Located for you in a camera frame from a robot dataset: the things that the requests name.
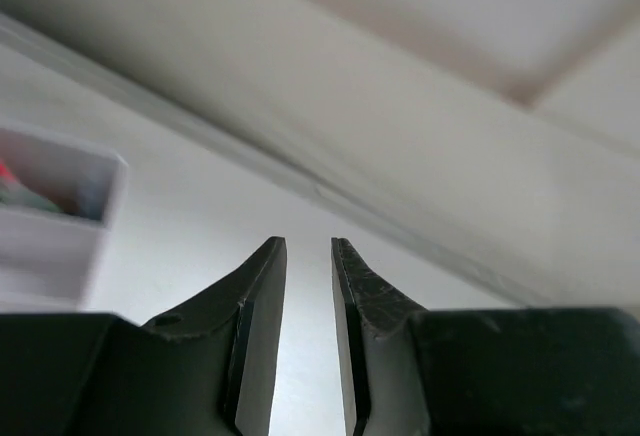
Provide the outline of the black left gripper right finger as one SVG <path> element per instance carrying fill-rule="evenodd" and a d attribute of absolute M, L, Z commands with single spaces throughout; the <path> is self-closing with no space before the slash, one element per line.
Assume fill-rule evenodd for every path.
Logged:
<path fill-rule="evenodd" d="M 430 311 L 331 242 L 350 435 L 635 435 L 639 322 L 615 307 Z"/>

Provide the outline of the green clear gel pen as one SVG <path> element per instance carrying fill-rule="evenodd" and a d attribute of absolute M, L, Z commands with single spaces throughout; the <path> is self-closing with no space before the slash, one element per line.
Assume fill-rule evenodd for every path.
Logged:
<path fill-rule="evenodd" d="M 28 208 L 49 213 L 62 213 L 62 209 L 46 197 L 30 190 L 17 181 L 1 181 L 1 202 L 8 206 Z"/>

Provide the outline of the red capped gel pen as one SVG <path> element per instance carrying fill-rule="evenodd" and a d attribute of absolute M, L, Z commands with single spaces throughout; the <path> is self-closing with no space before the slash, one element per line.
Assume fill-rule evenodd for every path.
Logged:
<path fill-rule="evenodd" d="M 16 177 L 3 161 L 0 161 L 0 182 L 7 187 L 16 183 Z"/>

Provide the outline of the light blue pen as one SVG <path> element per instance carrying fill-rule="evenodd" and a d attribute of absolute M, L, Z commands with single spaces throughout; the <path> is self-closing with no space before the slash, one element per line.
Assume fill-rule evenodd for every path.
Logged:
<path fill-rule="evenodd" d="M 100 222 L 103 219 L 108 194 L 103 187 L 82 185 L 76 196 L 76 213 L 84 219 Z"/>

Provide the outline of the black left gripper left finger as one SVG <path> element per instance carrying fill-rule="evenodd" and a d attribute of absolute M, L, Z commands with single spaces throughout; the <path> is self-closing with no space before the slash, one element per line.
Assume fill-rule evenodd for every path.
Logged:
<path fill-rule="evenodd" d="M 1 318 L 5 435 L 265 435 L 287 250 L 241 266 L 135 325 L 107 313 Z"/>

